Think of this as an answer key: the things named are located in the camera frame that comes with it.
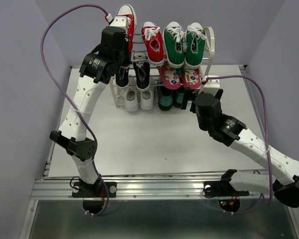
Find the left green high-top sneaker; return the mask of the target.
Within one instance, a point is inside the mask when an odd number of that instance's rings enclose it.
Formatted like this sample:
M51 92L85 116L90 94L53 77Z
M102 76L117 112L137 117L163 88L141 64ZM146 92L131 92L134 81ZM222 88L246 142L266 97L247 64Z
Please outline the left green high-top sneaker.
M163 31L163 43L169 66L179 69L185 62L183 49L184 31L177 21L172 21L166 25Z

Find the white sneaker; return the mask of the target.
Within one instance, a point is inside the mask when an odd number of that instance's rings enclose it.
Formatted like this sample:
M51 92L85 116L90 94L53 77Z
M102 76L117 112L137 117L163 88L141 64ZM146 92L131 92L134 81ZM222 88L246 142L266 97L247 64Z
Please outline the white sneaker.
M135 82L129 79L129 84L124 92L124 105L127 112L133 113L138 110L138 92Z
M154 102L154 92L155 92L155 86L154 85L154 79L150 77L149 79L150 86L149 88L141 92L140 94L140 106L141 109L144 111L150 111L153 108L153 102Z

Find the right pink patterned slipper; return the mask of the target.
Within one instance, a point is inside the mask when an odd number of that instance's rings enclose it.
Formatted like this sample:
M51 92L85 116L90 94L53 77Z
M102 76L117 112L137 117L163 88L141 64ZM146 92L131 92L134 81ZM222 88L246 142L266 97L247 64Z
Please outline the right pink patterned slipper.
M184 88L199 89L201 87L200 69L189 69L183 66L181 69L181 82Z

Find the right teal black boot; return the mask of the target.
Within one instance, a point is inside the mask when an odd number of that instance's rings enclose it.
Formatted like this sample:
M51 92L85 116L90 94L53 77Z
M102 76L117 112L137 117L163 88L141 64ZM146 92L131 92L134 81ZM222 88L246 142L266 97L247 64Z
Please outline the right teal black boot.
M183 87L183 85L181 85L178 89L173 91L173 96L172 96L173 102L172 103L176 108L181 108L184 91L185 91L185 88Z

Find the cream metal shoe shelf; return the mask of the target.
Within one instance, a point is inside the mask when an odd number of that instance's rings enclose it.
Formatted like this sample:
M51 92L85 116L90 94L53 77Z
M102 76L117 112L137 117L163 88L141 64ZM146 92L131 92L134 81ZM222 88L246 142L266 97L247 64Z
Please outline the cream metal shoe shelf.
M215 36L214 36L214 31L212 27L204 27L203 28L205 31L205 35L207 35L207 39L205 41L205 48L204 48L204 54L206 53L208 55L208 57L203 57L202 63L199 67L200 69L200 74L201 74L201 85L203 85L203 78L204 76L208 76L210 68L212 66L212 62L214 60L214 56L215 56ZM167 62L167 57L166 54L164 55L164 60L165 62ZM205 71L202 73L201 70L201 66L206 65L206 69ZM160 78L159 72L158 72L158 68L159 66L155 66L153 64L150 63L150 77L155 78L155 80L158 82L158 78ZM181 81L181 69L179 68L177 69L180 81ZM129 71L129 79L133 80L135 82L134 86L136 86L136 74L133 71L134 69L132 69L132 67L130 68ZM153 86L157 87L159 85L163 85L162 83L155 83ZM124 89L118 88L116 85L116 78L113 77L110 80L110 89L111 89L111 93L113 96L113 100L115 103L116 108L119 108L120 106L124 106Z

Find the pink patterned slipper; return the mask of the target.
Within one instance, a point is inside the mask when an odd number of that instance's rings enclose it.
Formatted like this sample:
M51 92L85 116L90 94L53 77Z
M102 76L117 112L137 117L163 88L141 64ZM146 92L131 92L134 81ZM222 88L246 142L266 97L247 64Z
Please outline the pink patterned slipper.
M170 90L180 88L181 81L177 69L171 67L167 62L157 69L164 87Z
M181 69L181 82L184 88L199 89L201 87L200 69L189 69L183 66Z

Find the green high-top sneaker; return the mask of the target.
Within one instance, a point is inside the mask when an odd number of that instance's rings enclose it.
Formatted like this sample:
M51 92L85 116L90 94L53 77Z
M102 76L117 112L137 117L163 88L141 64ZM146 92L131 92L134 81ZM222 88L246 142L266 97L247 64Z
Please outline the green high-top sneaker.
M185 62L183 49L184 31L177 21L172 21L166 25L163 31L163 43L169 66L179 69Z
M203 60L207 36L203 26L198 22L188 25L185 32L186 56L185 64L189 69L197 69Z

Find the black canvas sneaker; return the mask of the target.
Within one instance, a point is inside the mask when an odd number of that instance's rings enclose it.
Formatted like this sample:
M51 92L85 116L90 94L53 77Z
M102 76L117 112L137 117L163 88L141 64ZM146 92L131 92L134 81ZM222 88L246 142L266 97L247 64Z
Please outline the black canvas sneaker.
M130 67L120 67L116 72L116 85L118 88L124 89L129 86L129 69Z
M150 87L150 63L143 52L134 55L133 68L136 74L136 86L141 92Z

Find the teal black boot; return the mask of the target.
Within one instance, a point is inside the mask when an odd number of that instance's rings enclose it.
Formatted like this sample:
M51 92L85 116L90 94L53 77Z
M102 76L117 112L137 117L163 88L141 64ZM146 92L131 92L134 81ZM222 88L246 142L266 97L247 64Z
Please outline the teal black boot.
M162 111L169 111L173 103L173 90L166 88L164 85L156 87L158 93L158 107Z
M185 91L185 88L183 87L183 85L181 85L178 89L173 91L173 96L172 96L173 102L172 103L176 108L181 108L184 91Z

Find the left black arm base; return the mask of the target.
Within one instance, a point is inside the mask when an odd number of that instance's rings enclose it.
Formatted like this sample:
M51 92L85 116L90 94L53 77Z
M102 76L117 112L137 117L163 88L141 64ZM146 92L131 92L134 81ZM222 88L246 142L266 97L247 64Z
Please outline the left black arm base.
M108 191L109 198L116 197L117 183L114 181L105 182ZM97 180L95 184L87 184L82 180L74 182L71 186L72 188L72 197L73 198L101 198L106 197L106 192L104 185L100 180Z

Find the aluminium mounting rail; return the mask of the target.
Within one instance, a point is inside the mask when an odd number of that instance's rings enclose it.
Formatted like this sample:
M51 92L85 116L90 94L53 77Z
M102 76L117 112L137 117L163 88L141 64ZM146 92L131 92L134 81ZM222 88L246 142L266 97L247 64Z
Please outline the aluminium mounting rail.
M104 177L116 182L113 200L199 200L203 199L204 182L218 181L222 172L178 175L146 175ZM30 195L32 200L75 200L68 179L36 180Z

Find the left pink patterned slipper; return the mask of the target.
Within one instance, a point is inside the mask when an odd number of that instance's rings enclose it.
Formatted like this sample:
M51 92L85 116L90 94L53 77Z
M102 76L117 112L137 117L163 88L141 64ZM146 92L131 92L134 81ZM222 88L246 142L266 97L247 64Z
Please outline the left pink patterned slipper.
M181 81L177 69L171 67L167 62L157 69L164 87L170 90L180 88Z

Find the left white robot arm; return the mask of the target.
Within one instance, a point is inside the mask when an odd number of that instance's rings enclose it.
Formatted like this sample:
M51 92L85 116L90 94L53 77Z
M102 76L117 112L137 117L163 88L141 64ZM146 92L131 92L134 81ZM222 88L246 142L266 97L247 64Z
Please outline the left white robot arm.
M50 139L65 149L74 160L84 191L89 196L100 193L99 173L93 159L97 150L96 136L89 121L95 105L120 66L129 61L129 35L125 27L107 26L102 30L101 42L88 53L79 69L79 79L74 98L63 123L52 131Z

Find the right green high-top sneaker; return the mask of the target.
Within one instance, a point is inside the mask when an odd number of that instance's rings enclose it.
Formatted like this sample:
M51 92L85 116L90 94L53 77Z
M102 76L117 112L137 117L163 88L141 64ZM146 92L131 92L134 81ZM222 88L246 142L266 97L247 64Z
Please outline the right green high-top sneaker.
M189 69L197 69L203 60L207 36L203 26L198 22L188 25L185 32L186 56L185 64Z

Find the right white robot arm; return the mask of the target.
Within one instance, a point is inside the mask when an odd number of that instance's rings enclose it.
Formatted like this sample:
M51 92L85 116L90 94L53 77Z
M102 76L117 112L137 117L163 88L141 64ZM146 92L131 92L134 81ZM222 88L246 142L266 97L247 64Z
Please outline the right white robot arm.
M213 197L248 196L251 192L269 194L282 204L299 207L299 161L289 158L256 136L243 122L222 112L221 96L184 90L181 109L191 101L199 128L209 136L243 155L264 169L267 174L250 174L236 169L227 170L219 181L205 183L204 195Z

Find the left teal black boot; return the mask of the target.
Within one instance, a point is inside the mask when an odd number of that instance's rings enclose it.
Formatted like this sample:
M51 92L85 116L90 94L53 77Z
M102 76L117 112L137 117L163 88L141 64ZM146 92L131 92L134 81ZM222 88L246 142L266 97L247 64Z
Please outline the left teal black boot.
M156 87L158 93L158 107L162 111L169 111L173 103L173 90L166 88L164 85Z

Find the red canvas sneaker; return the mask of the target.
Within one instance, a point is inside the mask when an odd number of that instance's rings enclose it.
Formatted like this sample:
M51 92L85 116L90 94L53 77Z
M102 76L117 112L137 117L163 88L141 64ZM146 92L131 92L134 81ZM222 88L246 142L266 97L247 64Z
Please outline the red canvas sneaker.
M141 27L141 36L147 49L149 62L161 66L164 63L164 50L160 27L154 22L145 21Z
M125 16L127 18L127 35L128 35L128 45L129 45L129 57L132 59L132 49L133 49L133 38L137 27L137 17L134 8L130 4L122 5L116 16Z

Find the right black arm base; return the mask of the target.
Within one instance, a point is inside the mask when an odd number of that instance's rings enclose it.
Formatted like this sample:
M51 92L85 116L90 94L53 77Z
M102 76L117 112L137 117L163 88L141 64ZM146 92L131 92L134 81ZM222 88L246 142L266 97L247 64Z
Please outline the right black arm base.
M202 195L206 198L249 196L249 191L237 191L230 184L237 172L235 169L229 169L221 176L219 181L205 181Z

